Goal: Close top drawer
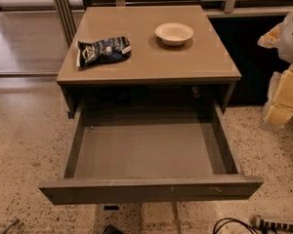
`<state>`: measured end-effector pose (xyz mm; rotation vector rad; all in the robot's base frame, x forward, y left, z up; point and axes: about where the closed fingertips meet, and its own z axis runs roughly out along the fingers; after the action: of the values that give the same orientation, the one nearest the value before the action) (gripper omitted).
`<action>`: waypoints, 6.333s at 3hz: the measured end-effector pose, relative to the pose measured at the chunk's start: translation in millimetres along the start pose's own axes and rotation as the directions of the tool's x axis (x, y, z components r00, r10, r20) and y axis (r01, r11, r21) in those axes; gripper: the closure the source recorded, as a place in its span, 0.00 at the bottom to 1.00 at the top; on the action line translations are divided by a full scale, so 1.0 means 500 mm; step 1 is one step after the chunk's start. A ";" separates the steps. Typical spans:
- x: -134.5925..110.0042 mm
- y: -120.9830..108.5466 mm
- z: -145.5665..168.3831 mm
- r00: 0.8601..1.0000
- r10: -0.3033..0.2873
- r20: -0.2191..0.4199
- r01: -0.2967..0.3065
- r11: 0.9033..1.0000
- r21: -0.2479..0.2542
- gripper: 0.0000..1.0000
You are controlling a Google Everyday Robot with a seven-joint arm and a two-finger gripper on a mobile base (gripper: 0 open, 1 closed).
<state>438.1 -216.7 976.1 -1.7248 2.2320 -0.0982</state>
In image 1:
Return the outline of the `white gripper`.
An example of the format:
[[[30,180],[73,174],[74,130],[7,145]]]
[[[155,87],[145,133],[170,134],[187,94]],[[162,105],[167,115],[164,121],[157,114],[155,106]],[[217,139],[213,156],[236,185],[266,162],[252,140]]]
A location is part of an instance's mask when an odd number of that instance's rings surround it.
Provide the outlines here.
[[[260,47],[278,47],[281,23],[261,36]],[[270,80],[268,101],[264,105],[261,128],[267,132],[282,129],[293,117],[293,64],[282,73],[275,72]]]

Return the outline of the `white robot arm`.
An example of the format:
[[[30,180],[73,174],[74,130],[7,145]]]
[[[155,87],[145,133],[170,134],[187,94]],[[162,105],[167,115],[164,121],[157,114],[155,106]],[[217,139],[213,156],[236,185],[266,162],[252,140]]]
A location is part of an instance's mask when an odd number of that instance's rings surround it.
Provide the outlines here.
[[[267,49],[277,48],[278,57],[289,63],[282,73],[272,74],[263,109],[261,128],[274,132],[293,117],[293,9],[283,22],[261,36],[257,44]]]

